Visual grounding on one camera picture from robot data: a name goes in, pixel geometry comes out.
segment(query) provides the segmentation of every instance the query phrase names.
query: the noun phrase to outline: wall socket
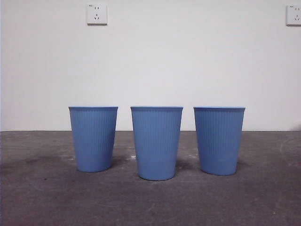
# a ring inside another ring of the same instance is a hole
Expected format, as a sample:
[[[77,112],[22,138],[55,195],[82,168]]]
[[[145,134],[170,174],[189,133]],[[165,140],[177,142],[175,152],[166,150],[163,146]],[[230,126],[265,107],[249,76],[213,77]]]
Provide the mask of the wall socket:
[[[87,5],[88,25],[107,25],[107,4]]]
[[[290,5],[286,7],[286,25],[301,26],[301,5]]]

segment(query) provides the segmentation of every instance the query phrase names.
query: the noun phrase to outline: vertical ribbing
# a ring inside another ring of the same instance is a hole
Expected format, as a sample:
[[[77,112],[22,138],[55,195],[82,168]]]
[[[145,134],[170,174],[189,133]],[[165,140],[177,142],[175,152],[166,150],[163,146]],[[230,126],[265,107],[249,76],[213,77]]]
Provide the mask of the vertical ribbing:
[[[142,178],[174,176],[182,108],[132,107],[138,172]]]
[[[244,108],[195,107],[201,169],[228,175],[235,172]]]
[[[110,167],[116,117],[116,107],[70,108],[74,150],[80,171],[96,172]]]

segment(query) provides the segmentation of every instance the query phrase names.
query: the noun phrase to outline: plastic cup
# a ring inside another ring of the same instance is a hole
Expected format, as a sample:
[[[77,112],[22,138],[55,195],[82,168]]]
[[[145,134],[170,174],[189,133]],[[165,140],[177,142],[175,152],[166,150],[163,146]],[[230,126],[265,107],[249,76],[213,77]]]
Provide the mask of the plastic cup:
[[[175,174],[183,107],[132,106],[138,174],[167,180]]]
[[[236,172],[244,107],[194,107],[201,170]]]
[[[77,169],[99,172],[111,166],[118,107],[71,106]]]

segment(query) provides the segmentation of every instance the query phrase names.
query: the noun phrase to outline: white wall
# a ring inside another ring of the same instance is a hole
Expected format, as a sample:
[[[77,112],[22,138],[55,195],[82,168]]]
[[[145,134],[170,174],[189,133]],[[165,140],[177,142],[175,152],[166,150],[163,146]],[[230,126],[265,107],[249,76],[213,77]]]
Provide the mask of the white wall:
[[[69,105],[246,106],[245,130],[301,125],[301,27],[288,0],[108,0],[108,26],[87,26],[87,0],[1,1],[1,129],[69,130]]]

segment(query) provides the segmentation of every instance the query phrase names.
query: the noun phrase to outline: ribbed cup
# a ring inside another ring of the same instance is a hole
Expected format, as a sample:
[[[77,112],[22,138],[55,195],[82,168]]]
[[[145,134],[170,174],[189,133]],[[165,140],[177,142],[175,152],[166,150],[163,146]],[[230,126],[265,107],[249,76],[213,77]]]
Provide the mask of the ribbed cup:
[[[98,172],[111,166],[118,107],[69,107],[77,169]]]
[[[244,111],[244,107],[194,107],[202,171],[235,173]]]
[[[183,107],[133,106],[138,174],[147,180],[174,176]]]

